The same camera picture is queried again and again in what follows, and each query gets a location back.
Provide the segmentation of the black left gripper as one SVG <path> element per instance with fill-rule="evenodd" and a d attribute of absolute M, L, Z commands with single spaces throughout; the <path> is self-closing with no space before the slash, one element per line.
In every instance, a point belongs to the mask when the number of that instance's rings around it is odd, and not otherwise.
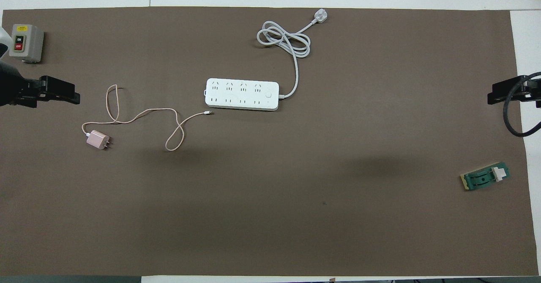
<path fill-rule="evenodd" d="M 0 62 L 0 105 L 21 105 L 36 108 L 39 100 L 63 101 L 80 104 L 80 94 L 76 86 L 51 76 L 42 76 L 39 80 L 22 77 L 12 65 Z"/>

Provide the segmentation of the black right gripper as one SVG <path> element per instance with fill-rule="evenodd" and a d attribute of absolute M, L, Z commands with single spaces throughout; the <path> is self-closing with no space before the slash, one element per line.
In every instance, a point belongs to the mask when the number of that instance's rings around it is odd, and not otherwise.
<path fill-rule="evenodd" d="M 494 105 L 504 102 L 512 87 L 524 79 L 525 76 L 516 76 L 492 85 L 492 91 L 487 94 L 487 104 Z M 513 94 L 512 101 L 535 102 L 536 108 L 541 108 L 541 75 L 528 75 L 522 86 Z"/>

